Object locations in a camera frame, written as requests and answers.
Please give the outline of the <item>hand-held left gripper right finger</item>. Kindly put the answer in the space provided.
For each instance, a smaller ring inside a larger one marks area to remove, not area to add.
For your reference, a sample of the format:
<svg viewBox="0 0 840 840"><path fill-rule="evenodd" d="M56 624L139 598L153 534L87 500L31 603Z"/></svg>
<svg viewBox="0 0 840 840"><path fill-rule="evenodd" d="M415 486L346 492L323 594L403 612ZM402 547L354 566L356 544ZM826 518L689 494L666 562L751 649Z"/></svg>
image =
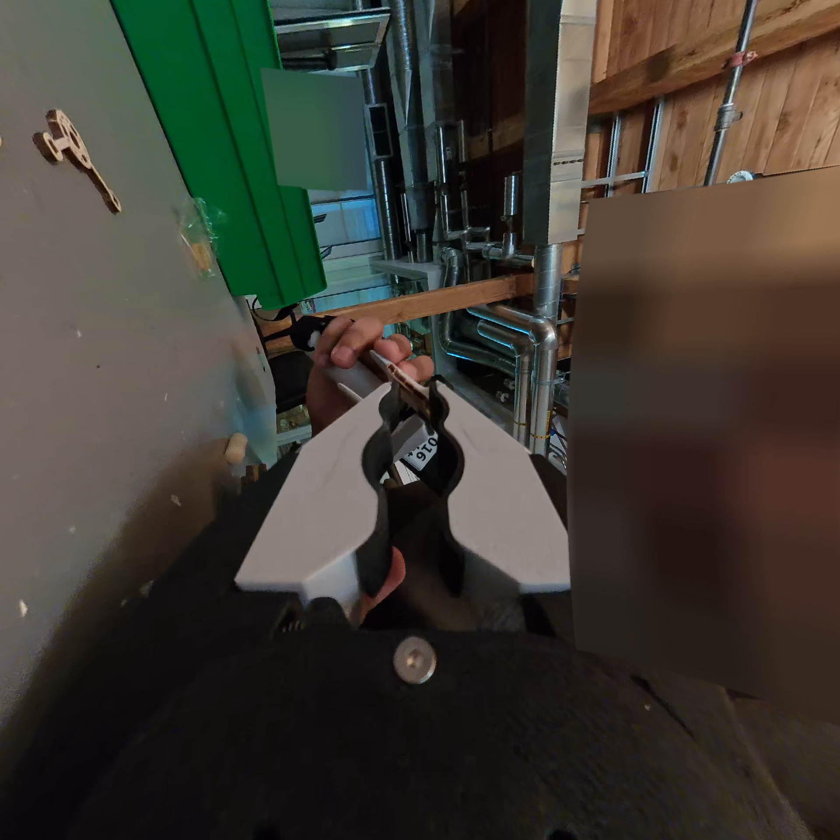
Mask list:
<svg viewBox="0 0 840 840"><path fill-rule="evenodd" d="M463 561L465 596L520 596L571 588L569 537L526 447L441 381L429 386L439 454L454 444L445 492L448 538Z"/></svg>

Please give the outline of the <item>wooden beam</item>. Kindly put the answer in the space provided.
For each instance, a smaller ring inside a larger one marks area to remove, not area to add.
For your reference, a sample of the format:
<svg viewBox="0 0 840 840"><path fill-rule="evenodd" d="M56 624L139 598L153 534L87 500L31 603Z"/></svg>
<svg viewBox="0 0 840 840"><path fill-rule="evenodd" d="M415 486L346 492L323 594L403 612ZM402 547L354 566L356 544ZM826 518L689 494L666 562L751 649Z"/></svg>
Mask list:
<svg viewBox="0 0 840 840"><path fill-rule="evenodd" d="M433 317L447 312L487 305L535 293L535 273L520 273L488 280L476 280L453 287L419 291L368 303L314 313L318 318L373 317L385 326Z"/></svg>

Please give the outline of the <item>small clear plastic bag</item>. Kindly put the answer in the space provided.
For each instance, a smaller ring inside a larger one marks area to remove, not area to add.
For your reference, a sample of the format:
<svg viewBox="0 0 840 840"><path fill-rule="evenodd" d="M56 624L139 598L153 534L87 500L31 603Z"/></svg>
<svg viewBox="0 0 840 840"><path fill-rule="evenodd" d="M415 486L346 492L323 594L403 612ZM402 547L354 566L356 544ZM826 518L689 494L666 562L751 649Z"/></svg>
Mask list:
<svg viewBox="0 0 840 840"><path fill-rule="evenodd" d="M204 278L221 277L218 245L228 215L201 197L187 196L177 211L178 233Z"/></svg>

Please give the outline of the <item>grey desk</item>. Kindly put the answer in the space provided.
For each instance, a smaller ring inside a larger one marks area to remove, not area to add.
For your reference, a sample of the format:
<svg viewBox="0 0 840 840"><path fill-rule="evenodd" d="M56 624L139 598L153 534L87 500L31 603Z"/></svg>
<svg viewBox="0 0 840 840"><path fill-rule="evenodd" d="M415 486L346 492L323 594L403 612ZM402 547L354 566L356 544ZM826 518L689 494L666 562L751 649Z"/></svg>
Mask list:
<svg viewBox="0 0 840 840"><path fill-rule="evenodd" d="M33 134L63 111L113 214ZM2 2L2 750L213 516L241 431L271 458L245 304L183 244L188 196L109 2Z"/></svg>

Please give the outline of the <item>key-shaped wooden piece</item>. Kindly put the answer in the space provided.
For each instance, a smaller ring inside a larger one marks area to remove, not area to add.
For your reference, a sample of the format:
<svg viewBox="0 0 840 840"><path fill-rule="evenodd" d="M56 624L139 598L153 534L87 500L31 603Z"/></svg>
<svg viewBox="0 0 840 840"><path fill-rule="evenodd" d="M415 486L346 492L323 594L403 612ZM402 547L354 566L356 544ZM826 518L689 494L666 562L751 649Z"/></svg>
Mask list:
<svg viewBox="0 0 840 840"><path fill-rule="evenodd" d="M120 214L120 200L92 163L88 148L73 122L58 109L47 111L45 120L48 130L34 133L32 137L38 152L51 165L68 161L93 184L108 210Z"/></svg>

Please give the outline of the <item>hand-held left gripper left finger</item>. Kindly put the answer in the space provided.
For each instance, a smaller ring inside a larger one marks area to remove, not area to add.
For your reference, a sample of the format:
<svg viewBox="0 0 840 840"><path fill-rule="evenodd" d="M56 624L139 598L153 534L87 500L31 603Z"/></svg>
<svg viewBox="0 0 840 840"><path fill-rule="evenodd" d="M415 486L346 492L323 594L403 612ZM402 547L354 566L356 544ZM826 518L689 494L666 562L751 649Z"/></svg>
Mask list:
<svg viewBox="0 0 840 840"><path fill-rule="evenodd" d="M240 566L247 592L328 597L353 610L374 598L392 567L382 478L400 413L383 384L302 447Z"/></svg>

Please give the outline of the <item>green plastic bin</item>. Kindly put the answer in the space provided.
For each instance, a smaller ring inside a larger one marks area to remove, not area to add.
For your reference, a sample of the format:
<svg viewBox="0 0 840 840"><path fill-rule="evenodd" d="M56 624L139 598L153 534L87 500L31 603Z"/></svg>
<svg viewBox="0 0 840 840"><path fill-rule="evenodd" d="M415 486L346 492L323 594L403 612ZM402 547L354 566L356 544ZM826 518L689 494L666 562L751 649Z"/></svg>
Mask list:
<svg viewBox="0 0 840 840"><path fill-rule="evenodd" d="M281 69L269 2L111 5L230 292L280 309L323 291L308 193L277 183L261 78Z"/></svg>

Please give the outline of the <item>metal ventilation ducts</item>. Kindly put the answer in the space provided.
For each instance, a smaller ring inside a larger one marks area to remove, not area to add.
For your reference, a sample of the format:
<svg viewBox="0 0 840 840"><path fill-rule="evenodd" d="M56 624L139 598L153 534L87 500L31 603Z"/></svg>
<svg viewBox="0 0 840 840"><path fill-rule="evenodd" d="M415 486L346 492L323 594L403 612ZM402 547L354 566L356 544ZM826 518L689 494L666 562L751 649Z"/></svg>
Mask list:
<svg viewBox="0 0 840 840"><path fill-rule="evenodd" d="M516 382L526 387L517 406L529 426L518 437L537 455L549 448L554 376L560 348L562 248L579 230L585 138L592 87L596 2L520 2L526 21L523 163L518 174L521 231L534 247L532 312L490 302L469 309L482 343L450 339L449 312L438 317L441 351L504 369L499 350L521 350ZM466 142L455 120L452 2L384 2L390 13L386 51L400 135L410 235L421 249L436 247L451 276L469 277L470 254L500 266L525 263L516 237L497 245L478 240L466 199L454 204L463 181Z"/></svg>

